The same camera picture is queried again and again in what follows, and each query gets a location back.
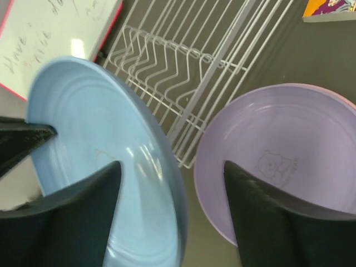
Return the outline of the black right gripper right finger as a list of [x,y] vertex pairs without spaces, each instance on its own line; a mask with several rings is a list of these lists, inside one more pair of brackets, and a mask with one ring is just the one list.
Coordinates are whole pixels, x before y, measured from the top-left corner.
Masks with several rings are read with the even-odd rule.
[[355,215],[297,198],[232,161],[224,182],[243,266],[355,266]]

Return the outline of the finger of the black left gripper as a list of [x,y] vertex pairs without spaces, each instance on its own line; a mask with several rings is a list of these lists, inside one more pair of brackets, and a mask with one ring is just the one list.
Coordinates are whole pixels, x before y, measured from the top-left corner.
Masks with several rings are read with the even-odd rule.
[[33,150],[57,135],[49,125],[26,123],[24,119],[1,117],[1,176],[12,170]]

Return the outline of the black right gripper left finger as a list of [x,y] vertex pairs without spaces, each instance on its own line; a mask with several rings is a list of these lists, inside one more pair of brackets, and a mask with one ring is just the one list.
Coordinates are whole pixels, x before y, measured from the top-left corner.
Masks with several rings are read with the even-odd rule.
[[58,192],[1,211],[1,266],[102,266],[121,182],[113,161]]

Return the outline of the blue plate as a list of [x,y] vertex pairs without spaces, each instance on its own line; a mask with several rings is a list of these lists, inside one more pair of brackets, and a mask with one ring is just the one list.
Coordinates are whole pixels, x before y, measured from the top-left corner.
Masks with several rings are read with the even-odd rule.
[[31,84],[26,121],[57,132],[31,153],[44,195],[121,164],[104,266],[182,264],[189,216],[181,171],[161,126],[127,84],[87,60],[51,60]]

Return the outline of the purple plate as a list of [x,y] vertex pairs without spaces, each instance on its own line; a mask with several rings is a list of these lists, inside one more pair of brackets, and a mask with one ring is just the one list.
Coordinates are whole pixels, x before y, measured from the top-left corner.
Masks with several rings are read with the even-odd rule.
[[245,93],[213,118],[197,148],[195,189],[208,220],[236,244],[227,160],[303,200],[355,213],[355,104],[318,86],[285,83]]

